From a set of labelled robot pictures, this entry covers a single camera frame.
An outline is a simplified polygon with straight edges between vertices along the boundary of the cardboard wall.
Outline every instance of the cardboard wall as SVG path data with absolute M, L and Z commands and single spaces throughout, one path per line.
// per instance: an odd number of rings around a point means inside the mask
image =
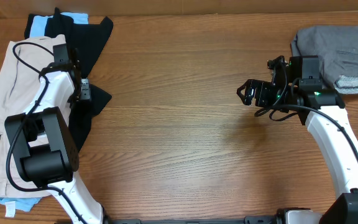
M 0 0 L 0 18 L 29 13 L 86 12 L 90 16 L 358 11 L 358 0 Z

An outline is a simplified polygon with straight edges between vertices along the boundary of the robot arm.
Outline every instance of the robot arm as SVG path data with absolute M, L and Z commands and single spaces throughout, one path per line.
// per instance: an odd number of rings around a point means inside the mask
M 255 116 L 273 110 L 269 116 L 283 121 L 298 115 L 302 125 L 312 134 L 333 178 L 337 200 L 323 215 L 308 209 L 278 210 L 283 223 L 358 223 L 358 141 L 352 132 L 345 104 L 336 90 L 323 89 L 318 56 L 284 56 L 267 63 L 273 70 L 271 82 L 247 80 L 237 89 L 243 104 L 262 107 Z M 274 112 L 288 113 L 273 119 Z
M 320 111 L 337 120 L 345 128 L 358 152 L 358 141 L 347 118 L 346 109 L 322 106 Z M 336 198 L 342 193 L 350 193 L 351 189 L 358 189 L 358 163 L 342 132 L 326 118 L 314 112 L 308 115 L 306 127 L 316 140 L 327 163 L 333 178 Z
M 78 151 L 68 131 L 71 108 L 76 103 L 90 102 L 89 81 L 81 79 L 79 61 L 73 54 L 69 58 L 66 45 L 53 46 L 53 52 L 55 62 L 40 72 L 40 89 L 31 104 L 23 114 L 5 121 L 11 144 L 24 123 L 12 151 L 16 167 L 23 180 L 32 181 L 39 190 L 48 190 L 73 223 L 109 223 L 103 207 L 77 172 Z

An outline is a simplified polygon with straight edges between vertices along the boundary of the black cloth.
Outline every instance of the black cloth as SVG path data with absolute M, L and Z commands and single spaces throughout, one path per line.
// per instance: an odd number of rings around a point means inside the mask
M 92 118 L 100 112 L 106 104 L 111 100 L 111 95 L 106 93 L 104 90 L 90 85 L 91 89 L 91 105 L 85 103 L 76 103 L 70 113 L 68 120 L 68 130 L 73 136 L 75 146 L 78 151 L 82 148 L 85 143 L 86 137 L 91 131 Z
M 24 37 L 30 36 L 32 21 L 36 14 L 29 14 Z M 81 77 L 87 78 L 93 65 L 99 58 L 113 28 L 112 21 L 105 17 L 100 24 L 74 24 L 69 16 L 60 14 L 55 8 L 53 18 L 49 18 L 45 28 L 45 36 L 55 38 L 64 34 L 69 49 L 78 49 L 78 58 L 81 65 Z M 78 151 L 82 148 L 91 131 L 92 118 L 103 110 L 111 100 L 111 95 L 104 90 L 90 85 L 91 104 L 77 102 L 71 110 L 68 129 L 73 137 Z
M 45 36 L 55 38 L 64 34 L 68 48 L 77 48 L 80 52 L 82 78 L 86 78 L 93 65 L 99 58 L 106 42 L 109 40 L 113 23 L 105 17 L 100 24 L 75 24 L 73 18 L 60 14 L 55 8 L 55 14 L 48 18 Z
M 29 18 L 27 19 L 27 25 L 25 27 L 24 30 L 24 38 L 27 39 L 30 37 L 30 31 L 31 31 L 31 26 L 32 26 L 32 21 L 34 20 L 35 16 L 39 16 L 36 14 L 29 14 Z

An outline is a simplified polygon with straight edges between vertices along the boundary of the wire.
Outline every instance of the wire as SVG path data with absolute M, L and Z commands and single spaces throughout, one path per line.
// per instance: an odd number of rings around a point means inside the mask
M 342 127 L 337 121 L 335 121 L 334 119 L 332 119 L 332 117 L 326 115 L 325 113 L 318 111 L 316 109 L 313 108 L 309 108 L 307 106 L 299 106 L 299 105 L 273 105 L 271 107 L 268 107 L 269 110 L 281 110 L 281 109 L 288 109 L 288 110 L 294 110 L 294 111 L 298 111 L 298 110 L 308 110 L 314 113 L 317 113 L 323 117 L 325 117 L 327 120 L 329 120 L 330 122 L 332 122 L 332 124 L 334 124 L 338 130 L 340 130 L 343 135 L 345 136 L 346 140 L 348 141 L 350 147 L 352 148 L 352 151 L 354 153 L 354 156 L 357 160 L 358 163 L 358 152 L 357 149 L 352 141 L 352 139 L 350 138 L 350 136 L 346 133 L 346 130 L 344 127 Z
M 287 72 L 285 71 L 284 63 L 280 62 L 280 65 L 281 65 L 281 67 L 282 67 L 282 69 L 284 71 L 285 87 L 284 87 L 283 91 L 281 92 L 280 96 L 277 98 L 276 102 L 273 104 L 274 106 L 277 105 L 281 101 L 281 99 L 284 97 L 284 95 L 285 95 L 285 93 L 287 91 L 287 86 L 288 86 Z M 269 112 L 270 110 L 271 109 L 269 109 L 269 108 L 262 108 L 262 109 L 256 111 L 254 116 L 255 117 L 260 117 L 260 116 L 266 114 L 267 112 Z
M 35 72 L 37 72 L 40 75 L 40 71 L 38 71 L 36 68 L 34 68 L 33 66 L 29 65 L 28 63 L 26 63 L 25 61 L 23 61 L 16 53 L 16 47 L 20 46 L 20 45 L 24 45 L 24 44 L 28 44 L 28 45 L 35 45 L 38 46 L 44 50 L 46 50 L 48 53 L 50 53 L 51 55 L 53 55 L 53 53 L 51 51 L 49 51 L 48 49 L 46 49 L 45 47 L 36 44 L 36 43 L 32 43 L 32 42 L 20 42 L 17 43 L 13 46 L 12 51 L 13 51 L 13 55 L 16 57 L 16 59 L 18 59 L 18 61 L 22 62 L 25 66 L 31 68 L 32 70 L 34 70 Z M 67 197 L 67 195 L 64 193 L 63 190 L 57 188 L 57 187 L 49 187 L 49 186 L 45 186 L 45 187 L 39 187 L 39 188 L 34 188 L 34 189 L 25 189 L 22 188 L 20 186 L 18 186 L 12 178 L 12 174 L 11 174 L 11 157 L 13 154 L 13 149 L 15 148 L 16 142 L 19 138 L 19 135 L 25 125 L 25 122 L 27 121 L 27 119 L 30 117 L 30 115 L 35 111 L 35 109 L 39 106 L 42 98 L 44 97 L 45 93 L 47 92 L 48 86 L 49 86 L 49 80 L 45 75 L 40 75 L 40 77 L 45 79 L 45 87 L 42 90 L 40 96 L 38 97 L 38 99 L 35 101 L 34 106 L 30 109 L 30 111 L 24 116 L 24 119 L 22 120 L 19 128 L 17 129 L 11 146 L 9 147 L 8 153 L 7 153 L 7 157 L 6 157 L 6 175 L 7 175 L 7 179 L 9 181 L 9 183 L 11 183 L 11 185 L 20 191 L 23 192 L 38 192 L 41 190 L 54 190 L 56 192 L 58 192 L 59 195 L 63 196 L 63 198 L 66 200 L 67 204 L 70 206 L 70 208 L 73 210 L 74 214 L 77 216 L 78 220 L 81 221 L 82 223 L 86 224 L 84 218 L 77 212 L 77 210 L 75 209 L 73 203 L 71 202 L 71 200 Z
M 291 118 L 292 116 L 298 115 L 298 113 L 295 112 L 295 113 L 288 114 L 288 115 L 286 115 L 286 116 L 284 116 L 284 117 L 282 117 L 282 118 L 279 118 L 279 119 L 273 119 L 273 114 L 274 114 L 276 111 L 277 111 L 277 110 L 273 110 L 273 111 L 269 114 L 269 116 L 268 116 L 272 121 L 284 121 L 284 120 L 286 120 L 286 119 L 288 119 L 288 118 Z
M 296 83 L 300 80 L 301 78 L 296 78 L 292 81 L 292 84 L 291 84 L 291 96 L 293 96 L 293 87 L 296 85 Z

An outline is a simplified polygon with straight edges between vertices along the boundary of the light blue cloth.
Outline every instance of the light blue cloth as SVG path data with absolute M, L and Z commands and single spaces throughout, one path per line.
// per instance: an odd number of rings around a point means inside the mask
M 5 202 L 16 202 L 16 209 L 29 212 L 31 208 L 41 200 L 40 198 L 2 198 L 0 197 L 0 204 L 5 205 Z
M 62 15 L 73 18 L 75 24 L 88 24 L 88 15 L 86 13 L 62 12 Z M 48 18 L 52 17 L 53 16 L 34 16 L 30 30 L 30 37 L 44 36 Z

